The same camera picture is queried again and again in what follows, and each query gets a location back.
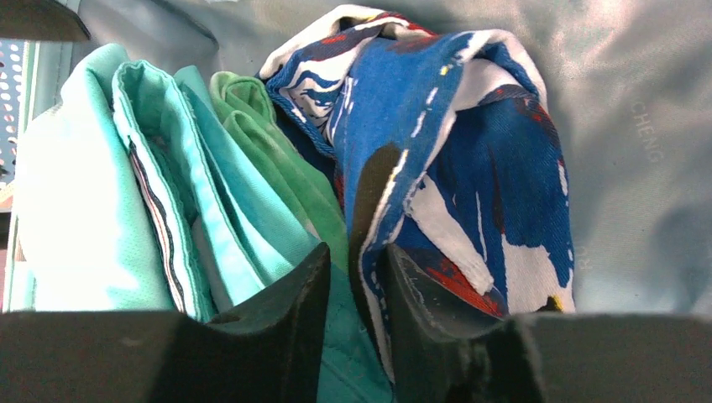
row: gray fabric background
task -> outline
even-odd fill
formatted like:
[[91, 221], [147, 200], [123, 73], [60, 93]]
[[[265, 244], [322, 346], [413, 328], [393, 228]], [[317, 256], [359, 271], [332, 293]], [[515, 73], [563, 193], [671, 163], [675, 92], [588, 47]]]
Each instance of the gray fabric background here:
[[[219, 70], [253, 75], [339, 3], [347, 2], [81, 0], [95, 43], [55, 57], [74, 64], [98, 44], [118, 42], [168, 72], [195, 64], [206, 79]], [[709, 0], [359, 4], [438, 32], [508, 29], [528, 49], [547, 83], [570, 175], [580, 311], [712, 313]], [[56, 101], [36, 95], [35, 114]]]

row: green cloth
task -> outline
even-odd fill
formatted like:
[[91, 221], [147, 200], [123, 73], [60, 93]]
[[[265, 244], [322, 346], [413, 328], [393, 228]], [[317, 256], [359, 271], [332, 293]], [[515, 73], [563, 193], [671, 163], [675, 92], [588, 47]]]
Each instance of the green cloth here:
[[210, 80], [210, 97], [223, 127], [248, 156], [297, 220], [331, 249], [347, 269], [346, 223], [326, 176], [296, 151], [276, 124], [264, 84], [222, 71]]

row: blue patterned cloth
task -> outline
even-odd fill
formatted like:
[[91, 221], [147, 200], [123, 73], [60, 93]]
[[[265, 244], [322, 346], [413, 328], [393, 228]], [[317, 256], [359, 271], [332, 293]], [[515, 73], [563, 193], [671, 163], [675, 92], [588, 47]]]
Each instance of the blue patterned cloth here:
[[543, 80], [512, 34], [435, 35], [397, 13], [340, 6], [259, 75], [336, 160], [352, 287], [391, 378], [376, 265], [388, 243], [491, 315], [552, 300], [574, 310], [567, 174]]

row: black object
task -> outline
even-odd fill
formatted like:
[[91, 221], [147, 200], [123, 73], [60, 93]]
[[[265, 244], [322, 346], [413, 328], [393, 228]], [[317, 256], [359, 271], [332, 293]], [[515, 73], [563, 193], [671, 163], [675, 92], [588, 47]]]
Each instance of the black object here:
[[0, 0], [0, 38], [79, 42], [86, 25], [56, 0]]
[[387, 247], [400, 403], [712, 401], [712, 322], [477, 314]]
[[316, 401], [326, 244], [209, 325], [177, 312], [0, 316], [2, 402]]

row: blue perforated surface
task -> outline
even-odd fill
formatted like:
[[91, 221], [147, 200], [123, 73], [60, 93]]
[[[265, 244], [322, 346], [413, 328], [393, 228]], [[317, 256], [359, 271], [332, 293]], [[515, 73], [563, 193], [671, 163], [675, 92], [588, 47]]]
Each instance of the blue perforated surface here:
[[0, 189], [15, 177], [19, 106], [24, 93], [22, 40], [0, 39]]

